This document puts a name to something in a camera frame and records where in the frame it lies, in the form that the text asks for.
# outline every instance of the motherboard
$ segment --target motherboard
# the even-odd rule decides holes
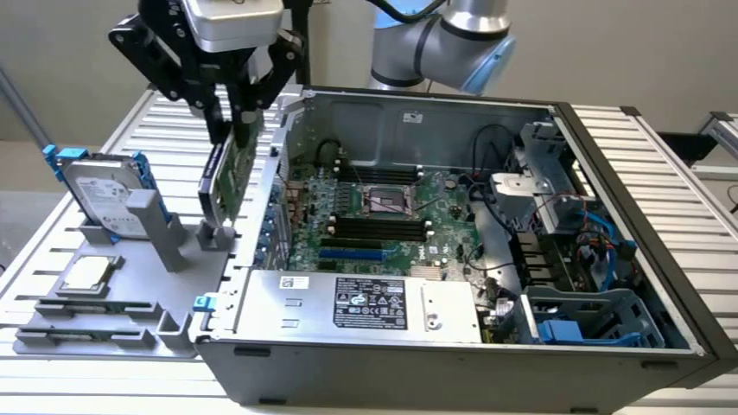
[[[293,271],[470,281],[480,244],[466,188],[450,170],[301,166],[287,187]]]

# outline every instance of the green circuit board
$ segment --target green circuit board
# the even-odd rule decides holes
[[[299,183],[303,191],[294,203],[302,206],[303,213],[293,221],[290,270],[409,276],[413,269],[418,270],[414,267],[427,267],[425,271],[433,273],[431,268],[437,268],[448,280],[481,278],[477,271],[468,269],[465,274],[458,255],[458,246],[470,252],[480,244],[480,236],[474,221],[468,221],[466,190],[457,180],[458,176],[448,170],[430,170],[407,186],[339,182],[333,174],[311,167],[297,169],[291,183]],[[331,214],[430,221],[433,234],[426,242],[382,240],[382,261],[322,259],[321,240],[331,238]]]

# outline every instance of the blue pcie slot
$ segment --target blue pcie slot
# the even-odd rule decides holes
[[[323,259],[347,259],[355,261],[385,261],[386,255],[382,250],[359,249],[321,249],[318,257]]]

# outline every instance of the slotted metal table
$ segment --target slotted metal table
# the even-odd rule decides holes
[[[299,89],[287,88],[287,95]],[[638,115],[621,108],[576,106],[633,198],[670,249],[710,311],[738,343],[738,224]],[[259,159],[250,187],[267,176],[265,158],[273,140],[277,107],[266,112]],[[205,122],[183,102],[147,91],[103,151],[145,150],[167,206],[183,222],[201,219],[197,187],[210,143]],[[245,203],[262,203],[247,191]],[[0,412],[12,413],[271,413],[242,408],[225,395],[209,367],[193,361],[39,360],[15,354],[16,327],[56,281],[83,237],[82,213],[67,195],[0,277]],[[250,226],[243,216],[237,231]],[[234,247],[234,261],[253,247]],[[281,407],[274,413],[365,413]],[[664,389],[624,408],[621,415],[728,415],[738,412],[738,372],[702,387]]]

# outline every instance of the label sticker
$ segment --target label sticker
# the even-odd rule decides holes
[[[334,324],[343,329],[407,330],[402,279],[338,278]]]
[[[423,114],[418,114],[417,112],[406,112],[403,114],[403,122],[421,124],[423,122]]]
[[[78,186],[103,227],[121,236],[146,238],[147,231],[126,202],[131,191],[115,180],[78,177]]]
[[[283,276],[279,278],[279,288],[283,290],[307,290],[310,288],[310,277]]]

